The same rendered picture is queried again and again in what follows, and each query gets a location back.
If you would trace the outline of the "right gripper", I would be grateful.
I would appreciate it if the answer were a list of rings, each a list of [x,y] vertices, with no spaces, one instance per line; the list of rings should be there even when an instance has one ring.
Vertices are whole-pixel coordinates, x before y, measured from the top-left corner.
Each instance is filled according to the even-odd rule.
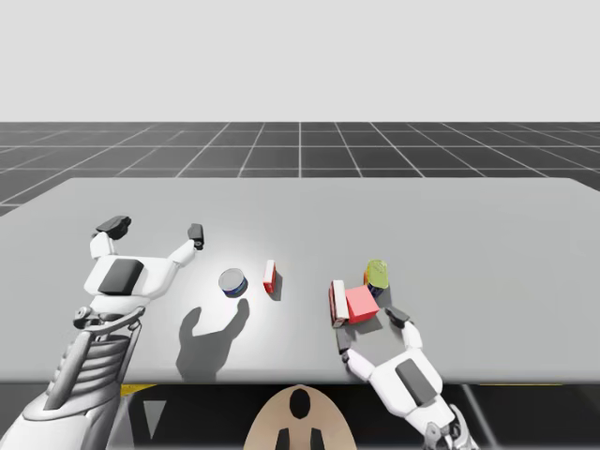
[[[405,351],[375,366],[352,349],[345,330],[336,331],[337,349],[347,369],[361,381],[368,381],[391,414],[406,417],[427,406],[443,390],[443,381],[424,355],[423,340],[410,316],[397,307],[384,309],[389,322],[400,332]]]

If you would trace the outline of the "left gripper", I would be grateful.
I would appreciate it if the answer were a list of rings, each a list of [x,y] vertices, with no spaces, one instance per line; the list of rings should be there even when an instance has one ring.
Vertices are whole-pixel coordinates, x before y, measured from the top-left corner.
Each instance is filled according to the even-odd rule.
[[[115,242],[128,233],[131,218],[115,216],[96,227],[90,241],[90,255],[97,259],[83,288],[93,295],[158,298],[174,279],[174,265],[185,267],[204,247],[203,225],[192,223],[187,241],[168,259],[117,256]]]

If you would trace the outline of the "pink cube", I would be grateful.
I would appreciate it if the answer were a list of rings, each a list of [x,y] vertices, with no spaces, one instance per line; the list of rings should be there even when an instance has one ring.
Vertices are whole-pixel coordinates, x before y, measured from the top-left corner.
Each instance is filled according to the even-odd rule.
[[[345,295],[350,324],[369,320],[379,312],[380,308],[367,285],[347,289]]]

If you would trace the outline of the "green and blue rectangular can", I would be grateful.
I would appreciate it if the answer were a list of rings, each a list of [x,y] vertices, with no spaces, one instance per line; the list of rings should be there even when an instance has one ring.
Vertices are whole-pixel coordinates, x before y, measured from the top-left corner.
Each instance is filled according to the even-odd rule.
[[[372,259],[367,262],[364,284],[375,299],[388,288],[388,266],[384,260]]]

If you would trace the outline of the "blue flat can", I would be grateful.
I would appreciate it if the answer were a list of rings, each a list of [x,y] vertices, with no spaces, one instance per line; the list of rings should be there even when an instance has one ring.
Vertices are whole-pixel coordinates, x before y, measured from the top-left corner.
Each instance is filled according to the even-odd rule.
[[[221,273],[218,286],[230,298],[241,296],[248,287],[248,281],[239,268],[229,268]]]

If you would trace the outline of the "tan robot part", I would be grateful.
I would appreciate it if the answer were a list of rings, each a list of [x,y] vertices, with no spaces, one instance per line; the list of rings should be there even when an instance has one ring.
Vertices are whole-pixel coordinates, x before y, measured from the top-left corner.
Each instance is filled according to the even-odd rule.
[[[321,391],[298,384],[262,406],[243,450],[357,450],[338,406]]]

